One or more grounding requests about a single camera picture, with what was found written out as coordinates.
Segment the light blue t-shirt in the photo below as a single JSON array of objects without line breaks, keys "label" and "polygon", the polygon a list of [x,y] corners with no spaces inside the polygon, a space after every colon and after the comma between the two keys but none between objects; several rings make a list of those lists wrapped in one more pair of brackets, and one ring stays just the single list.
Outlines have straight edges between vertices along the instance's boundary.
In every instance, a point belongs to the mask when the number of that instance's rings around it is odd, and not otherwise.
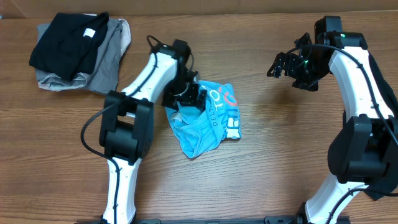
[{"label": "light blue t-shirt", "polygon": [[216,149],[225,139],[241,139],[241,118],[233,86],[230,83],[200,80],[206,90],[205,109],[182,106],[165,112],[182,152],[190,159]]}]

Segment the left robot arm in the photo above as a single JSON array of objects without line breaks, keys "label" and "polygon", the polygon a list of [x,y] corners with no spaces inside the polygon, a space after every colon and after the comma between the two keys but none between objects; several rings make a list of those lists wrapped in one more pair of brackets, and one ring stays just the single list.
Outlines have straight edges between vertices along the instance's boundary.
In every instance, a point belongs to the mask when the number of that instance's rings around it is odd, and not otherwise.
[{"label": "left robot arm", "polygon": [[154,137],[154,105],[205,108],[206,92],[195,83],[196,71],[187,68],[191,49],[183,40],[158,42],[147,65],[122,92],[110,91],[104,101],[99,144],[108,157],[108,202],[101,223],[133,223],[139,166]]}]

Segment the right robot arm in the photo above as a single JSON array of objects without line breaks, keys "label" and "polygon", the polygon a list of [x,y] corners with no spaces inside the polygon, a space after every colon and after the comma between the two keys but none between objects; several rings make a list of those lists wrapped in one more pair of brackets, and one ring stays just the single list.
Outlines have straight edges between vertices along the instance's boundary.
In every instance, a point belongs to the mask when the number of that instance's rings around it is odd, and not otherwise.
[{"label": "right robot arm", "polygon": [[317,91],[332,74],[345,106],[343,127],[330,144],[329,174],[296,215],[267,216],[266,223],[348,223],[342,211],[360,192],[373,200],[397,195],[397,98],[369,53],[364,35],[345,32],[341,18],[316,21],[315,34],[277,54],[267,72],[289,76],[293,87]]}]

